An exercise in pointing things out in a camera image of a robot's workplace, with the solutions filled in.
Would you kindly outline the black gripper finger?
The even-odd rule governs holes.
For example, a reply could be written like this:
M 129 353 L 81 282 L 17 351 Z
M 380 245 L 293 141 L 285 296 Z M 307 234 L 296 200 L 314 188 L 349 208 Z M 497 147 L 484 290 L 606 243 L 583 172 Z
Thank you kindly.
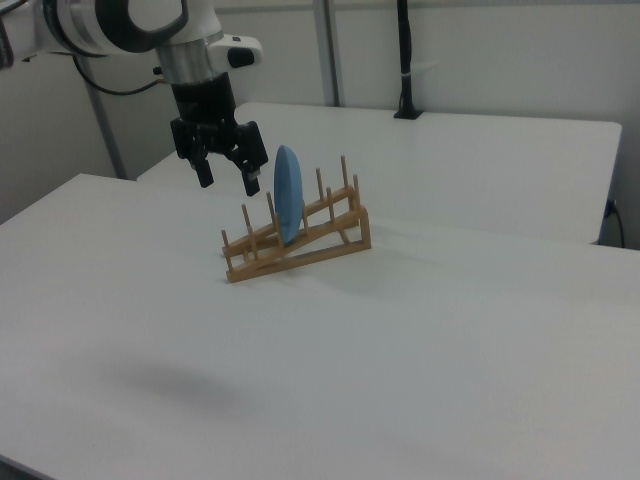
M 207 160 L 208 150 L 200 137 L 194 136 L 191 139 L 188 160 L 191 167 L 196 172 L 199 184 L 202 188 L 207 188 L 214 183 L 210 164 Z
M 233 129 L 233 148 L 227 155 L 240 170 L 247 196 L 260 191 L 261 167 L 268 162 L 268 155 L 256 122 L 237 125 Z

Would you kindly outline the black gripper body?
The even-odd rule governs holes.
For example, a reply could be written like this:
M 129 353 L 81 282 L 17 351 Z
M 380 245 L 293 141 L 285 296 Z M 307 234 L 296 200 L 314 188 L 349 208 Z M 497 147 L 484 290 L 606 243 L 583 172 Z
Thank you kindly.
M 179 116 L 170 126 L 181 159 L 193 160 L 203 152 L 221 154 L 229 160 L 259 159 L 259 129 L 253 121 L 236 121 L 236 103 L 227 73 L 171 88 Z

